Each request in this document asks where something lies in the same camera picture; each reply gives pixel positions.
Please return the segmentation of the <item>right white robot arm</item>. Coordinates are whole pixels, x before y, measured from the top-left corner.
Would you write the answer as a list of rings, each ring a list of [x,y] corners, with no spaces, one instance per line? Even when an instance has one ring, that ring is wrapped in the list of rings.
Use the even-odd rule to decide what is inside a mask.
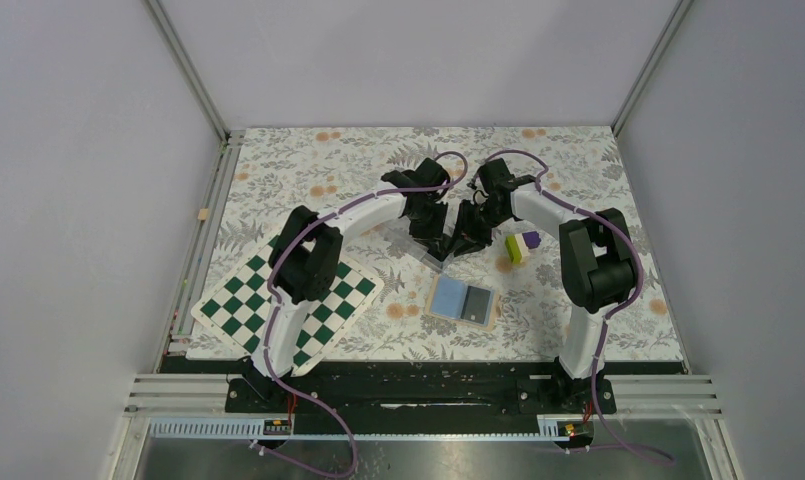
[[[592,212],[546,191],[532,175],[513,175],[494,155],[475,174],[481,203],[464,200],[453,232],[437,248],[439,259],[478,252],[492,243],[492,231],[509,220],[526,221],[556,239],[561,283],[573,304],[570,331],[557,357],[566,374],[551,386],[553,402],[575,412],[591,398],[585,378],[603,365],[607,323],[640,294],[644,273],[623,214]]]

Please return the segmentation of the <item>single black credit card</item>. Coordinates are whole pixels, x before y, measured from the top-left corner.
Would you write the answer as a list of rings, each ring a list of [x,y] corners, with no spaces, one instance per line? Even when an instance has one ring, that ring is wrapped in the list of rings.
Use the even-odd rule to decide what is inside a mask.
[[[460,319],[475,325],[486,325],[489,322],[494,292],[476,286],[467,288],[462,304]]]

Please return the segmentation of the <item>green purple toy brick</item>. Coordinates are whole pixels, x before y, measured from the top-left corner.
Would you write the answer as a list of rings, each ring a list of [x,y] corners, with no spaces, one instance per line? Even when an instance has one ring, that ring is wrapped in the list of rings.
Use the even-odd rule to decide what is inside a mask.
[[[537,231],[526,231],[508,235],[504,245],[511,263],[522,264],[541,242],[541,236]]]

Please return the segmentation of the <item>green white chessboard mat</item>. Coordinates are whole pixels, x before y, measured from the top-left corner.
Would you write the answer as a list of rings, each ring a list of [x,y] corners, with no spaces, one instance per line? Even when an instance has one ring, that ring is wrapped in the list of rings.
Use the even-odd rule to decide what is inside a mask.
[[[298,331],[296,322],[276,316],[274,330],[265,338],[267,321],[277,305],[267,288],[272,265],[269,258],[276,239],[245,255],[215,286],[202,294],[190,310],[194,320],[255,366],[267,372],[262,352],[273,350],[270,360],[278,375],[303,376],[316,366],[368,309],[384,287],[371,269],[341,256],[330,289],[317,301],[300,307],[306,314]]]

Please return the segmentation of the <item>clear acrylic card box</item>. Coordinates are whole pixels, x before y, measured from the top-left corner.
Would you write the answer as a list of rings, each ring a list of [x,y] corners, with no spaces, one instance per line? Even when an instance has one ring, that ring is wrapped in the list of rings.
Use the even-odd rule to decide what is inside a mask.
[[[443,268],[435,268],[430,265],[424,259],[428,247],[414,241],[408,234],[408,227],[409,221],[405,218],[396,219],[381,226],[381,235],[389,243],[388,251],[392,257],[410,257],[437,273],[442,273],[454,262],[455,258],[450,257]]]

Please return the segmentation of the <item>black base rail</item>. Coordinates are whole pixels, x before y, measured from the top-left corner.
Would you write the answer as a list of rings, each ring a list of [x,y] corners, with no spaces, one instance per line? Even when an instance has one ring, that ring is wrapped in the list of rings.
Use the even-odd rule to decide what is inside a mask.
[[[282,385],[247,361],[180,361],[135,387],[135,407],[170,433],[263,440],[561,437],[622,413],[625,384],[671,380],[680,361],[614,361],[597,380],[552,362],[326,362]]]

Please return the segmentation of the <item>tan card holder wallet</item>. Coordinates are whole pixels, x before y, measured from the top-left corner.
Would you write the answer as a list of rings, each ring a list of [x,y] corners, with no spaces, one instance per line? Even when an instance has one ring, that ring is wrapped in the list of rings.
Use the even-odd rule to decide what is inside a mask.
[[[496,319],[499,314],[497,313],[498,302],[500,295],[497,291],[490,289],[494,292],[492,300],[492,307],[490,312],[489,322],[486,325],[480,326],[460,319],[462,304],[464,297],[469,286],[476,286],[469,284],[459,279],[454,279],[446,275],[438,275],[432,282],[430,287],[424,313],[427,316],[444,319],[477,328],[485,331],[491,331],[495,327]]]

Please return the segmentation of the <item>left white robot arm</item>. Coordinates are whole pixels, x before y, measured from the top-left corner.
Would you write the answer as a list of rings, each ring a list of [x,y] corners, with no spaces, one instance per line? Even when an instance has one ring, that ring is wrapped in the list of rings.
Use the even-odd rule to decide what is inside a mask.
[[[291,212],[269,257],[272,306],[260,349],[252,354],[261,375],[249,395],[260,408],[274,411],[287,401],[289,387],[280,377],[293,368],[302,326],[313,304],[329,292],[343,246],[378,225],[406,218],[411,239],[439,256],[448,211],[443,198],[456,184],[441,164],[426,158],[414,170],[384,174],[374,189],[326,213],[305,206]]]

